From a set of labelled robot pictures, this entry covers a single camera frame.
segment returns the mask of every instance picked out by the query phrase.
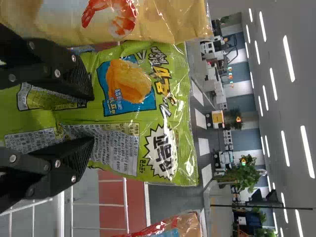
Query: wall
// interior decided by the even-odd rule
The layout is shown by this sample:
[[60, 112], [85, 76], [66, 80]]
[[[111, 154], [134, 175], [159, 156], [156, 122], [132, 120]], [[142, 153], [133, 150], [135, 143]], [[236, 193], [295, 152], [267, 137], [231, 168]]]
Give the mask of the wall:
[[239, 108], [241, 113], [256, 111], [255, 98], [253, 94], [229, 97], [227, 98], [227, 107], [229, 109]]
[[232, 68], [234, 83], [251, 80], [248, 62], [236, 63], [230, 66]]
[[223, 36], [228, 36], [228, 35], [235, 34], [235, 33], [243, 31], [241, 23], [224, 27], [221, 30], [222, 30], [222, 35]]
[[223, 85], [225, 90], [226, 98], [253, 94], [251, 80], [244, 80], [241, 82], [234, 83], [232, 87], [231, 84]]
[[232, 131], [234, 151], [247, 151], [261, 149], [260, 130], [247, 129]]
[[227, 57], [229, 58], [230, 61], [233, 60], [232, 63], [247, 62], [247, 53], [246, 53], [245, 48], [238, 49], [238, 56], [237, 57], [236, 56], [237, 56], [236, 50], [233, 50]]

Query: yellow chip bag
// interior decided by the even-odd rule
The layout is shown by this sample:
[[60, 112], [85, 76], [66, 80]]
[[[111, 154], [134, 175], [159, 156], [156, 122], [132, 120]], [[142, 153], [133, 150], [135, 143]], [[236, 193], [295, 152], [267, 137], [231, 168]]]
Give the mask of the yellow chip bag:
[[206, 0], [2, 0], [0, 22], [22, 37], [65, 46], [212, 35]]

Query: plastic packaging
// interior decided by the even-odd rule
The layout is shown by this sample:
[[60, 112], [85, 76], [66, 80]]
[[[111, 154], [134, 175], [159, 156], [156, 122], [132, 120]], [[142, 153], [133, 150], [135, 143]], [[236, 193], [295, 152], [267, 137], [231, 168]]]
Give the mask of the plastic packaging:
[[2, 0], [0, 22], [22, 37], [65, 46], [213, 35], [205, 0]]
[[140, 232], [114, 237], [202, 237], [200, 213], [187, 211], [152, 224]]
[[198, 185], [184, 44], [127, 41], [81, 58], [95, 100], [27, 83], [2, 90], [0, 142], [28, 153], [94, 136], [90, 167], [147, 182]]

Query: fluorescent light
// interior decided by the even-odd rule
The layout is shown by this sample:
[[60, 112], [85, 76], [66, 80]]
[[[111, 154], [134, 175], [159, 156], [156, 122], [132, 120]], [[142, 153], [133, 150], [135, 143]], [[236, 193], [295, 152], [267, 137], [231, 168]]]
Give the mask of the fluorescent light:
[[268, 99], [267, 99], [267, 93], [266, 93], [266, 88], [265, 88], [265, 86], [264, 86], [264, 85], [262, 86], [262, 89], [263, 89], [263, 95], [264, 95], [264, 97], [265, 97], [266, 109], [267, 109], [267, 111], [269, 111]]
[[249, 58], [249, 52], [248, 52], [248, 46], [247, 46], [247, 42], [245, 42], [245, 46], [246, 46], [246, 53], [247, 53], [247, 58]]
[[269, 192], [271, 192], [271, 185], [270, 185], [270, 179], [269, 179], [269, 176], [267, 176], [267, 180], [268, 180]]
[[255, 40], [255, 48], [256, 48], [256, 53], [257, 53], [258, 64], [260, 65], [260, 55], [259, 55], [259, 50], [258, 50], [258, 45], [257, 45], [256, 40]]
[[263, 117], [263, 111], [262, 111], [262, 105], [261, 105], [260, 96], [258, 96], [258, 100], [259, 100], [259, 106], [260, 106], [261, 117]]
[[269, 150], [268, 139], [266, 135], [265, 135], [265, 140], [266, 140], [266, 148], [267, 148], [268, 157], [270, 157], [270, 150]]
[[262, 146], [263, 155], [265, 155], [266, 151], [265, 151], [265, 146], [263, 144], [263, 138], [262, 137], [261, 137], [261, 146]]
[[252, 72], [250, 72], [250, 78], [251, 78], [251, 84], [252, 84], [252, 89], [254, 89], [254, 85], [253, 85], [253, 78], [252, 78]]
[[[284, 200], [284, 194], [281, 193], [281, 199], [282, 199], [282, 202], [283, 202], [283, 205], [285, 207], [285, 200]], [[285, 221], [288, 223], [288, 218], [287, 218], [287, 211], [286, 209], [284, 209], [284, 217], [285, 217]]]
[[285, 50], [285, 56], [286, 56], [288, 71], [290, 72], [291, 82], [294, 82], [295, 81], [295, 75], [294, 75], [294, 70], [293, 70], [293, 65], [292, 65], [290, 48], [288, 46], [288, 42], [287, 42], [287, 37], [286, 36], [283, 37], [283, 45], [284, 45], [284, 50]]
[[300, 213], [298, 212], [297, 209], [295, 210], [295, 214], [296, 214], [298, 232], [300, 233], [300, 237], [303, 237], [303, 230], [302, 230], [302, 225], [301, 225]]
[[276, 228], [276, 234], [277, 234], [277, 219], [276, 219], [276, 214], [273, 212], [273, 219], [275, 221], [275, 228]]
[[253, 19], [252, 19], [252, 12], [251, 12], [251, 8], [249, 8], [249, 17], [250, 17], [250, 21], [252, 22]]
[[262, 36], [264, 42], [267, 41], [267, 36], [266, 36], [266, 30], [265, 30], [265, 24], [263, 23], [263, 17], [262, 17], [262, 12], [259, 12], [259, 18], [260, 18], [260, 24], [261, 24], [261, 29], [262, 29]]
[[285, 134], [284, 134], [283, 130], [281, 131], [281, 137], [282, 137], [282, 143], [283, 143], [283, 150], [284, 150], [286, 165], [288, 167], [290, 167], [290, 160], [288, 158], [287, 146], [286, 146], [286, 141], [285, 141]]
[[248, 43], [250, 43], [250, 34], [249, 34], [248, 25], [246, 25], [246, 30], [247, 30], [247, 36], [248, 36]]
[[272, 82], [273, 94], [275, 95], [275, 100], [277, 100], [277, 88], [276, 88], [275, 77], [273, 75], [272, 68], [270, 68], [270, 77], [271, 77], [271, 82]]
[[308, 172], [310, 173], [310, 177], [314, 179], [315, 173], [314, 173], [312, 156], [311, 156], [310, 146], [309, 146], [308, 140], [307, 140], [305, 126], [301, 126], [301, 134], [302, 134], [305, 156], [306, 156], [306, 161], [307, 161], [307, 166], [308, 166]]

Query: green plant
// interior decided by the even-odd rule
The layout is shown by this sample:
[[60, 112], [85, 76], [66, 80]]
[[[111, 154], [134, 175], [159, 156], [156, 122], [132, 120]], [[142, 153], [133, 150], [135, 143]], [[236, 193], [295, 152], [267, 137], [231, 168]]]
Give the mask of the green plant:
[[255, 158], [251, 155], [247, 155], [246, 157], [251, 160], [250, 163], [235, 166], [228, 170], [224, 176], [218, 176], [216, 179], [221, 181], [236, 181], [235, 185], [239, 191], [248, 188], [248, 192], [252, 193], [255, 190], [255, 184], [259, 181], [260, 173], [255, 169]]
[[272, 229], [256, 229], [255, 231], [256, 237], [277, 237], [277, 235], [274, 233]]
[[[240, 122], [236, 121], [237, 117], [241, 118]], [[230, 110], [225, 110], [224, 111], [224, 123], [225, 123], [225, 128], [227, 128], [228, 130], [231, 129], [232, 127], [234, 129], [241, 129], [243, 126], [243, 122], [242, 122], [240, 109], [233, 108]]]
[[259, 213], [259, 219], [260, 219], [261, 224], [267, 221], [267, 214], [260, 211], [260, 208], [253, 207], [251, 211]]
[[256, 157], [252, 157], [250, 154], [248, 155], [242, 155], [241, 158], [239, 159], [239, 162], [241, 163], [242, 160], [245, 160], [246, 161], [246, 164], [249, 164], [249, 165], [255, 165], [256, 163]]

